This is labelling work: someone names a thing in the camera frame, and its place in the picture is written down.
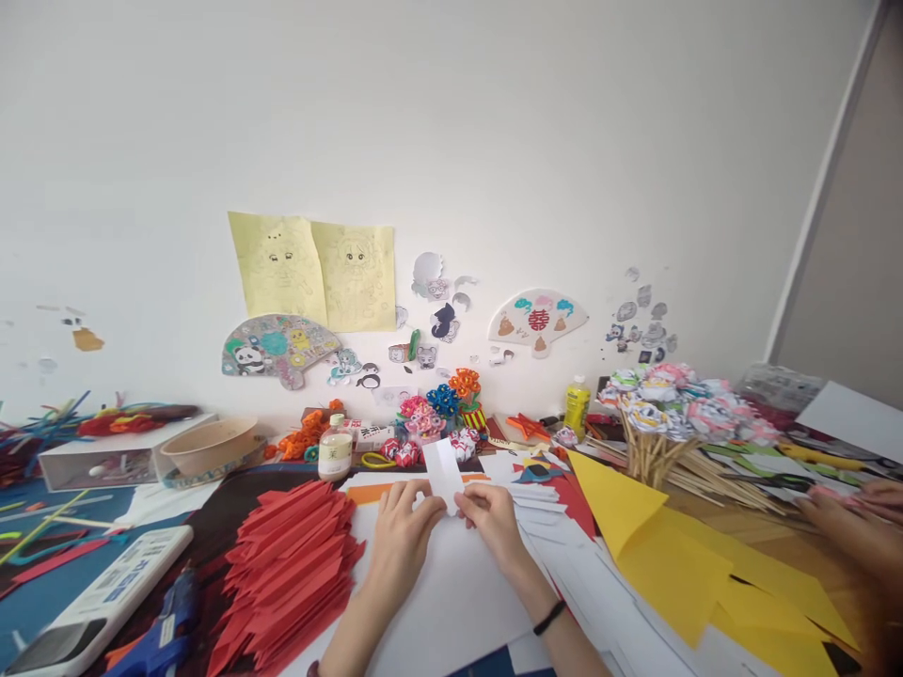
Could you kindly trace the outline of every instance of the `white box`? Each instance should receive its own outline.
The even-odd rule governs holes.
[[[178,434],[217,419],[216,414],[198,414],[146,433],[123,433],[97,437],[88,442],[68,442],[44,451],[38,461],[47,491],[109,489],[160,481],[176,467],[160,453],[160,447]],[[96,467],[106,467],[106,472],[91,476],[91,469]],[[125,477],[120,472],[123,467],[127,470]]]

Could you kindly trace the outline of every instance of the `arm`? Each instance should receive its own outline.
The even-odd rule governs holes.
[[[463,494],[456,494],[454,502],[459,514],[467,519],[467,528],[480,531],[533,625],[539,624],[558,603],[558,595],[520,539],[511,494],[503,487],[474,483]],[[542,639],[559,677],[611,677],[593,643],[566,610],[546,629]]]
[[[428,496],[413,511],[417,493]],[[320,662],[320,677],[363,677],[388,624],[414,589],[445,501],[427,480],[395,482],[379,499],[372,559]]]

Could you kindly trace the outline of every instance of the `blue glue gun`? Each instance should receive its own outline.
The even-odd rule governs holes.
[[[148,634],[104,677],[174,677],[188,656],[188,640],[198,617],[195,570],[185,567],[166,592],[163,610]]]

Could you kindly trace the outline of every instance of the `white remote control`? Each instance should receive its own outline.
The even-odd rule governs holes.
[[[78,677],[191,543],[191,527],[141,534],[38,635],[4,675]]]

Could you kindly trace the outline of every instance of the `hand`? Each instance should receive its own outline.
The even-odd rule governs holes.
[[[891,592],[899,592],[903,571],[903,535],[868,512],[857,514],[833,498],[816,495],[797,505],[809,521]]]
[[[868,482],[856,497],[870,512],[903,525],[903,483],[893,480]]]
[[[458,516],[467,519],[467,528],[476,528],[502,573],[511,575],[530,553],[520,538],[515,518],[515,503],[504,487],[472,482],[463,494],[454,495]]]
[[[417,493],[427,496],[412,510]],[[414,589],[426,560],[430,534],[445,515],[445,501],[428,480],[395,482],[379,499],[379,517],[367,579],[361,595],[391,619]]]

